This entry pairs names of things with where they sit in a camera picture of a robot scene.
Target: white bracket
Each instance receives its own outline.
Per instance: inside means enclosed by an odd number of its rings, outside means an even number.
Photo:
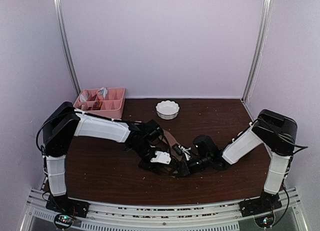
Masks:
[[[162,152],[162,151],[155,151],[154,154],[156,155],[156,157],[154,157],[150,160],[151,163],[160,163],[160,164],[165,164],[165,165],[170,164],[171,157],[170,157],[169,153]]]

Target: white ceramic bowl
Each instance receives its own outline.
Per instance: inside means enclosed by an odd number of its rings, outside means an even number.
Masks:
[[[160,118],[164,120],[172,120],[178,116],[180,107],[176,102],[166,100],[159,102],[155,109]]]

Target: white backdrop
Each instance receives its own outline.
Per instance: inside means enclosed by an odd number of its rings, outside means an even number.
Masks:
[[[61,0],[81,89],[240,98],[264,0]]]

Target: white plastic part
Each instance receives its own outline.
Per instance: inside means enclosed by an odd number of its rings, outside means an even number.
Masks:
[[[285,175],[289,172],[287,170],[290,156],[280,156],[272,152],[269,172],[264,184],[264,191],[275,195],[279,192],[281,184]]]
[[[65,159],[66,156],[51,157],[47,156],[46,168],[50,191],[53,196],[64,195],[67,192],[65,182]]]
[[[231,165],[238,162],[243,156],[262,144],[263,141],[252,132],[252,126],[242,133],[233,143],[229,144],[223,151],[222,157]]]
[[[150,160],[151,163],[160,163],[168,165],[171,162],[170,154],[167,152],[155,151],[156,157]]]
[[[90,136],[124,143],[129,134],[129,126],[124,122],[114,122],[106,119],[92,117],[82,113],[76,114],[80,122],[76,127],[74,136]]]
[[[178,116],[180,107],[176,102],[166,100],[159,102],[155,109],[160,118],[164,120],[172,120]]]

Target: enclosure floor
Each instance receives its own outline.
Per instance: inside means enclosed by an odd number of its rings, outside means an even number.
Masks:
[[[251,121],[240,100],[175,99],[180,112],[174,120],[158,118],[160,99],[127,99],[123,118],[155,119],[187,147],[201,134],[222,149]],[[66,184],[71,198],[126,205],[187,205],[259,196],[270,157],[263,145],[230,169],[205,171],[184,178],[160,176],[138,167],[140,158],[124,145],[92,137],[74,137],[66,158]]]

